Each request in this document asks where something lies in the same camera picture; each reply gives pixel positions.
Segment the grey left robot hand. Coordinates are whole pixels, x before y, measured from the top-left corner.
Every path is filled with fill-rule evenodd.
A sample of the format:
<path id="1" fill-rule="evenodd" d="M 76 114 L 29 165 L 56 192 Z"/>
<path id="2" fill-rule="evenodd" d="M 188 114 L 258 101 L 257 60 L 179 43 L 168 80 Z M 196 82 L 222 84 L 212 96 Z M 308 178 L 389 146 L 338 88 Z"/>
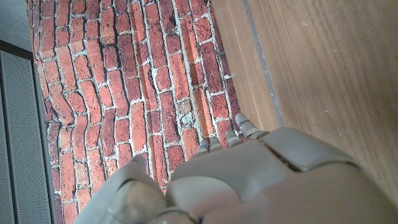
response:
<path id="1" fill-rule="evenodd" d="M 396 223 L 397 207 L 354 159 L 311 135 L 261 131 L 203 140 L 166 190 L 136 156 L 94 194 L 77 223 Z"/>

